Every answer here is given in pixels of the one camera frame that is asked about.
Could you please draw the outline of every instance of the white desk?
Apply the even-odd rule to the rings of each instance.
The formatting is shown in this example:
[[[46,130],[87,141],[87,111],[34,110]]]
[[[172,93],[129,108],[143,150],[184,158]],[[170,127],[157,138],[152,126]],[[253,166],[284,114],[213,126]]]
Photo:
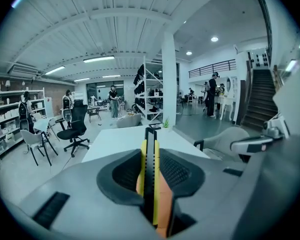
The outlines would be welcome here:
[[[140,149],[142,141],[145,139],[146,127],[148,125],[102,130],[94,140],[82,162],[88,162],[123,151]],[[159,141],[160,148],[209,158],[205,153],[201,152],[173,130],[157,130],[157,140]]]
[[[50,129],[52,130],[54,136],[56,137],[56,139],[58,141],[60,141],[60,139],[56,135],[54,129],[52,129],[51,125],[49,124],[50,120],[53,119],[53,118],[54,117],[48,117],[48,118],[44,118],[44,119],[39,119],[38,121],[34,122],[33,128],[37,129],[37,130],[39,130],[41,132],[45,132],[48,129],[48,126],[50,126]]]
[[[223,116],[224,116],[224,111],[225,111],[225,106],[226,105],[230,105],[231,106],[231,111],[229,114],[229,120],[231,121],[231,114],[232,111],[234,110],[234,98],[230,98],[230,97],[223,97],[223,96],[219,96],[219,97],[214,97],[214,102],[215,103],[220,103],[221,105],[221,116],[220,116],[220,120],[222,120]]]

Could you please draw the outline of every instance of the black metal railing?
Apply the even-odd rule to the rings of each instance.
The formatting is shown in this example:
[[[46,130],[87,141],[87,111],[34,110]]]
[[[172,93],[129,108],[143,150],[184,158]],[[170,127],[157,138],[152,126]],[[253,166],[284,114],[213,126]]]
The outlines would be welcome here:
[[[237,69],[236,60],[231,59],[231,60],[226,60],[208,66],[203,66],[203,67],[193,69],[189,71],[189,78],[194,78],[206,74],[212,74],[214,72],[219,73],[222,71],[236,70],[236,69]]]
[[[268,39],[268,49],[266,50],[268,60],[269,60],[269,65],[271,65],[271,55],[272,55],[272,30],[271,30],[271,23],[270,23],[270,16],[268,12],[268,7],[266,4],[265,0],[258,0],[261,11],[264,17],[264,22],[265,22],[265,28],[266,28],[266,35]]]

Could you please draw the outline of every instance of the white floor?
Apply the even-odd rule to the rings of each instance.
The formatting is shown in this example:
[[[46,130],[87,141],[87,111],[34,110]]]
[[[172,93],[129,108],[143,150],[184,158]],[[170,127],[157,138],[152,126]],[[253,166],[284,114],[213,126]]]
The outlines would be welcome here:
[[[91,123],[88,120],[88,115],[85,117],[84,124],[87,130],[81,138],[88,138],[90,140],[89,144],[93,143],[101,130],[117,128],[116,121],[111,119],[109,111],[100,111],[99,114],[101,121],[96,115],[91,117]],[[127,113],[121,110],[119,114],[119,117],[122,117]],[[62,130],[59,123],[53,129],[55,133]],[[68,149],[67,152],[64,151],[64,147],[70,144],[68,140],[58,141],[53,134],[51,134],[49,140],[58,153],[58,156],[56,156],[50,145],[47,145],[47,152],[52,166],[49,165],[47,158],[36,150],[34,155],[38,162],[37,166],[31,152],[26,153],[27,146],[24,142],[12,148],[2,158],[0,164],[0,194],[3,198],[18,205],[24,197],[44,182],[65,168],[80,163],[88,151],[84,147],[78,147],[74,153],[75,157],[72,158],[71,149]]]

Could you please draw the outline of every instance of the brick wall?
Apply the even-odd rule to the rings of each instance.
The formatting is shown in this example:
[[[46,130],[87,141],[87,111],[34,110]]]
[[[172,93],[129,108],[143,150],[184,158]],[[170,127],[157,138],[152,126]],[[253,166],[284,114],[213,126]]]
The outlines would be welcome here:
[[[46,97],[51,97],[52,98],[52,108],[53,108],[53,113],[55,116],[60,114],[60,108],[62,106],[62,97],[65,95],[66,90],[69,89],[71,92],[75,91],[75,87],[71,85],[65,85],[65,84],[58,84],[58,83],[50,83],[50,82],[42,82],[42,81],[33,81],[33,84],[31,84],[31,81],[25,80],[25,86],[22,86],[23,80],[19,79],[9,79],[9,78],[1,78],[0,77],[0,84],[3,85],[1,86],[1,91],[6,91],[7,88],[5,87],[6,80],[10,80],[10,88],[9,91],[20,91],[22,89],[26,89],[26,87],[29,87],[29,90],[41,90],[44,88],[44,95]],[[6,104],[5,99],[9,98],[10,103],[18,102],[20,101],[20,96],[19,95],[14,95],[11,97],[4,97],[4,103]]]

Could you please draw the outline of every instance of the gray floor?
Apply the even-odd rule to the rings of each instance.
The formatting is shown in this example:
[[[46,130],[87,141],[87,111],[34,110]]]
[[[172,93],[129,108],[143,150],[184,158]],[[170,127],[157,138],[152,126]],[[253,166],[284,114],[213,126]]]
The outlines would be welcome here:
[[[122,111],[119,117],[126,114],[126,112]],[[85,117],[84,123],[87,130],[82,138],[90,139],[90,145],[101,130],[117,127],[116,121],[110,118],[109,111],[100,111],[100,116],[101,121],[97,116],[92,116],[91,123],[89,123],[88,116]],[[62,130],[59,123],[53,129],[55,133]],[[88,151],[84,147],[79,147],[74,153],[75,157],[72,158],[70,149],[64,152],[64,147],[70,144],[69,141],[60,140],[59,142],[53,134],[49,139],[58,153],[58,156],[56,156],[51,147],[47,145],[47,152],[52,166],[49,165],[47,158],[43,157],[38,150],[34,152],[38,162],[38,166],[36,166],[32,154],[30,152],[26,153],[27,146],[24,142],[10,149],[9,153],[2,158],[0,164],[0,194],[3,198],[18,205],[24,197],[60,171],[80,163]]]
[[[216,113],[216,118],[207,116],[207,111],[203,112],[203,104],[184,104],[177,106],[175,129],[183,133],[184,137],[190,141],[199,141],[204,138],[215,136],[229,127],[238,127],[229,121],[229,111],[226,111],[220,120],[220,115]],[[259,132],[243,127],[250,136],[258,136]]]

